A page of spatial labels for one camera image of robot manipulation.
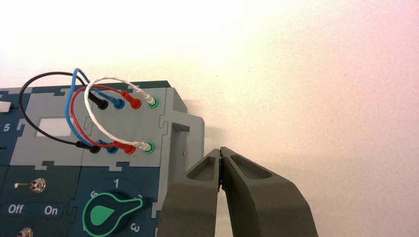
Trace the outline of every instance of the white wall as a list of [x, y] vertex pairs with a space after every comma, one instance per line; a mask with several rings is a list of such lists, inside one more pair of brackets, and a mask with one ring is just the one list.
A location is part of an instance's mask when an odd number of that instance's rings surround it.
[[1, 4], [0, 87], [75, 67], [168, 80], [205, 152], [292, 180], [319, 236], [419, 236], [417, 0], [58, 2]]

